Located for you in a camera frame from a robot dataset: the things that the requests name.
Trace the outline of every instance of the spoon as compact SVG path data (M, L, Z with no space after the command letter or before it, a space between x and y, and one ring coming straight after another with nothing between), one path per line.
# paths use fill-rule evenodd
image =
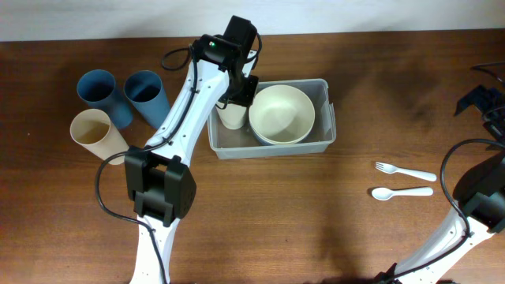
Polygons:
M372 196L377 200L386 201L393 196L431 196L433 189L429 187L415 188L415 189L402 189L390 190L386 188L376 188L372 190Z

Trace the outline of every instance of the clear plastic bin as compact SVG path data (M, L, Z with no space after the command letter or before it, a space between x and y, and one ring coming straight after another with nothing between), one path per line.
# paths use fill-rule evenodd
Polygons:
M312 101L316 120L310 134L298 144L263 146L254 137L247 121L237 130L226 128L214 108L208 118L208 136L212 150L220 159L258 158L277 155L321 153L337 138L335 110L328 102L328 83L323 79L262 82L256 92L285 84L302 90Z

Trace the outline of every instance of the bowl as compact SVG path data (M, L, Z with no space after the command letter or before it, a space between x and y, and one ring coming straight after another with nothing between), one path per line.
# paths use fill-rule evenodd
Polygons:
M266 145L295 144L308 136L316 112L309 97L297 88L275 85L259 92L249 108L249 123Z

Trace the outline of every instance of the table surface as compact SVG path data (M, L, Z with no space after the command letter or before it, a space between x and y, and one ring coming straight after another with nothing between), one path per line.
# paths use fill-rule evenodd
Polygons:
M0 43L0 271L2 283L127 283L137 228L105 215L93 192L100 160L69 135L87 106L76 84L106 69L158 73L173 103L186 71L162 55L192 38ZM321 154L219 160L207 128L191 171L196 200L178 227L173 282L304 283L370 278L419 248L450 205L440 184L374 169L375 161L438 173L447 150L490 138L480 114L454 118L456 102L497 83L471 65L503 60L505 30L362 32L264 37L260 81L323 78L335 105L337 140ZM155 132L135 114L122 130L144 145ZM449 188L495 154L467 146L450 161ZM432 186L431 197L374 200L376 186ZM105 169L103 198L134 217L122 166ZM503 283L505 238L478 245L448 273L461 283Z

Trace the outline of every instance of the cup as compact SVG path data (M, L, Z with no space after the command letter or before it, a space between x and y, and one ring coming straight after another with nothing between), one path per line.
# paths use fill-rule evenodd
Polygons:
M161 78L152 71L130 76L125 82L125 95L152 128L158 129L170 111Z
M224 107L224 103L217 102L216 104L221 108ZM221 122L226 128L235 130L244 126L247 118L247 107L238 106L233 103L226 105L224 110L219 109L219 107L216 107L216 110L218 111Z
M90 107L105 111L118 129L133 120L132 110L116 86L114 76L105 70L92 70L77 83L77 94Z
M79 113L70 124L70 136L80 146L103 160L119 152L128 151L125 139L102 110L89 109ZM118 157L109 164L119 165L124 161L125 157Z

